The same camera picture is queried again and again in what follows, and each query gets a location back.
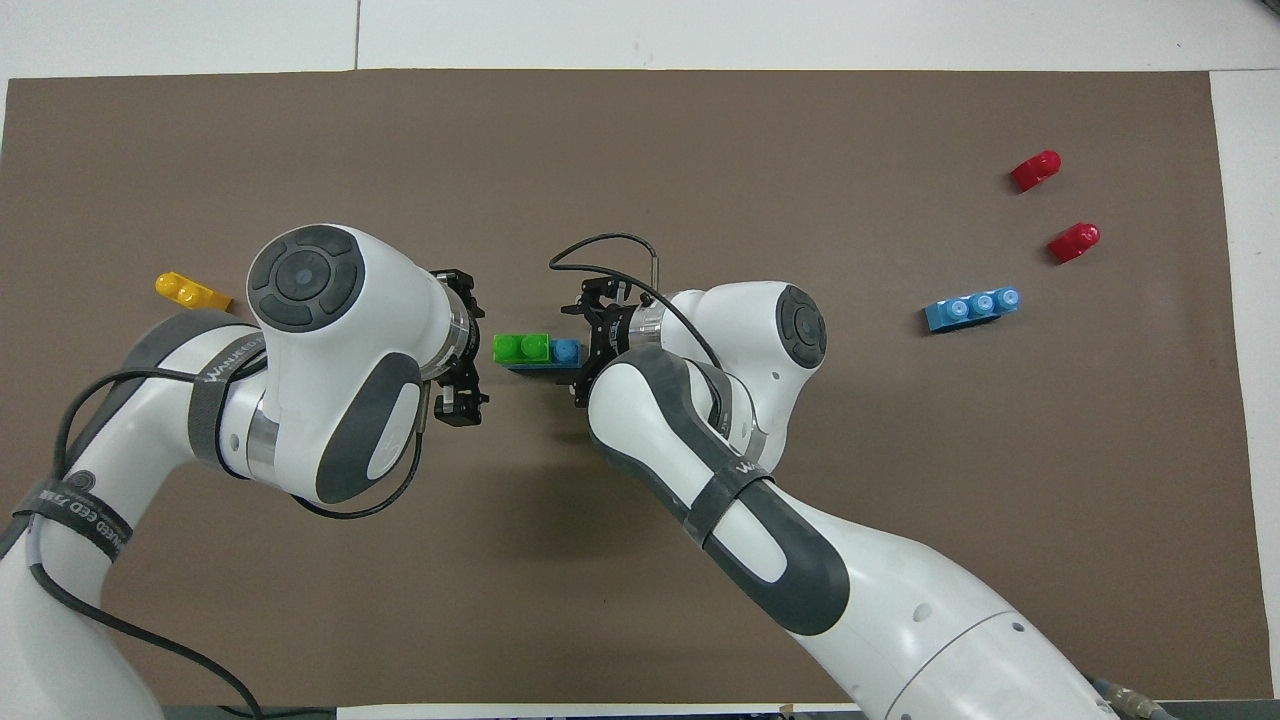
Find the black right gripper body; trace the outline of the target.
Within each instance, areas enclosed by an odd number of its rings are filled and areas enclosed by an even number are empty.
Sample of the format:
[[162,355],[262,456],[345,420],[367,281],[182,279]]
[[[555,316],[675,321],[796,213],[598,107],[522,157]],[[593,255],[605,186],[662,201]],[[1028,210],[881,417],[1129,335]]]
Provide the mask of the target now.
[[639,305],[585,304],[585,319],[590,325],[589,357],[616,357],[630,350],[630,331]]

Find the blue three-stud toy block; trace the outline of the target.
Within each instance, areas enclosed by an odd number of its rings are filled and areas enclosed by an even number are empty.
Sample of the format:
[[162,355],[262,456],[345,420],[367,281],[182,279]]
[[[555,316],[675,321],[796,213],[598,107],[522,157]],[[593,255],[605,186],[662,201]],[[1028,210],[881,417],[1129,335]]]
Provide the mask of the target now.
[[582,365],[582,346],[576,340],[550,337],[550,350],[549,364],[502,366],[512,372],[576,372]]
[[1015,313],[1021,305],[1021,293],[1005,286],[995,290],[943,299],[923,307],[931,333],[959,331],[995,322]]

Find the green two-stud toy block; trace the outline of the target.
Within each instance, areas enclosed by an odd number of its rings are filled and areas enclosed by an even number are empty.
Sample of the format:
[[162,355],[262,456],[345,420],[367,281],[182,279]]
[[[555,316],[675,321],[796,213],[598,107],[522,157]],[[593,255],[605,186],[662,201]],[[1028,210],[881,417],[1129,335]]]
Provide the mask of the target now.
[[550,336],[547,333],[502,333],[492,340],[494,361],[504,365],[545,365],[552,361]]

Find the yellow two-stud toy block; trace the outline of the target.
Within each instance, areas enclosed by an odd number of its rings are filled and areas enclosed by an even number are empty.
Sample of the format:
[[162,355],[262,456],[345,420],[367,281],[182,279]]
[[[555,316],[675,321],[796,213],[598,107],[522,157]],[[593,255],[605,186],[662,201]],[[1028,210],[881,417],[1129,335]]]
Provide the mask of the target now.
[[215,309],[227,311],[232,297],[209,288],[177,272],[165,272],[155,279],[155,291],[187,309]]

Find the red one-stud toy block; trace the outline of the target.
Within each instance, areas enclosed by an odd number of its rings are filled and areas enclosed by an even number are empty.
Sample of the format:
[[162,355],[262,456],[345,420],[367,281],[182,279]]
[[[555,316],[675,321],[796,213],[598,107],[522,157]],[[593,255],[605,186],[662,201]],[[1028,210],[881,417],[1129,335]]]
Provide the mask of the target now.
[[1050,256],[1059,264],[1080,258],[1100,242],[1100,228],[1079,222],[1068,227],[1046,245]]
[[1055,150],[1046,149],[1014,167],[1009,176],[1016,191],[1025,193],[1060,173],[1061,168],[1061,155]]

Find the brown table mat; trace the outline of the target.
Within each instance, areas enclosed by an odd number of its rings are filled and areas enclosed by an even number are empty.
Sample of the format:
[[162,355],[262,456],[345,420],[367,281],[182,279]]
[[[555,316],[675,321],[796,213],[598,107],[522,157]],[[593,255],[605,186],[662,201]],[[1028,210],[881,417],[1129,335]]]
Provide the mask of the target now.
[[[1051,149],[1060,173],[1010,170]],[[1210,78],[1197,73],[360,70],[23,81],[0,154],[0,516],[68,401],[177,306],[242,296],[312,222],[476,281],[484,334],[584,336],[548,259],[640,234],[666,292],[785,281],[829,337],[777,480],[968,568],[1075,665],[1165,700],[1268,694]],[[1046,245],[1087,222],[1069,263]],[[931,333],[923,307],[1020,307]],[[566,388],[479,359],[385,512],[316,518],[196,466],[113,612],[273,705],[837,702],[602,459]]]

